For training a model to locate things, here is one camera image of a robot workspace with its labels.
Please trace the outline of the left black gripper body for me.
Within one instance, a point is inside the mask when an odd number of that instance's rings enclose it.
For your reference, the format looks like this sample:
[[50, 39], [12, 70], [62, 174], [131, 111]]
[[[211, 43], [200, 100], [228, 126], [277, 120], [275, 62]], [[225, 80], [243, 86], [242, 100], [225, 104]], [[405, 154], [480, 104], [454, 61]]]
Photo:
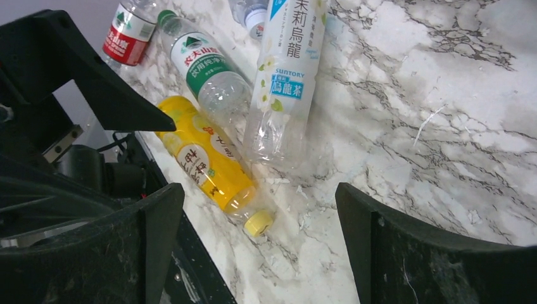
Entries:
[[1, 175], [20, 174], [21, 188], [1, 184], [1, 246], [24, 248], [80, 227], [142, 197], [138, 165], [107, 163], [100, 150], [74, 144], [78, 129], [50, 82], [36, 103], [24, 101], [1, 74]]

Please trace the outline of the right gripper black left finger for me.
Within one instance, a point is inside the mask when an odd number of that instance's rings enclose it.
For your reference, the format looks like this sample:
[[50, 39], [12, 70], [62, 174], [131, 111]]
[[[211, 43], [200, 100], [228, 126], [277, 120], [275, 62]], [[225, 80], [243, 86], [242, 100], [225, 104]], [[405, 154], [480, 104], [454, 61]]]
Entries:
[[184, 190], [148, 197], [26, 248], [1, 250], [2, 303], [158, 303]]

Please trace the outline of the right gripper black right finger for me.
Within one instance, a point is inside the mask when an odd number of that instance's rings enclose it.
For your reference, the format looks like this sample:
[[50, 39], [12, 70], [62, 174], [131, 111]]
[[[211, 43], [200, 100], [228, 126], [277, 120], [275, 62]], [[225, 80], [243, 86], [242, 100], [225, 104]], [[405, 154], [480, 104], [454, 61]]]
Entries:
[[536, 247], [456, 234], [349, 183], [335, 192], [361, 303], [535, 303]]

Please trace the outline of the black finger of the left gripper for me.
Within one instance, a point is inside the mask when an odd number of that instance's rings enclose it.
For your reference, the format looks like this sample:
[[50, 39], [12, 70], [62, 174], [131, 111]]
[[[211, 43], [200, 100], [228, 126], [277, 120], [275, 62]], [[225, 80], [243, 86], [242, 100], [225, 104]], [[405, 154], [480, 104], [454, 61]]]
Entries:
[[44, 9], [1, 26], [1, 104], [38, 104], [71, 80], [106, 130], [175, 130], [101, 59], [66, 11]]

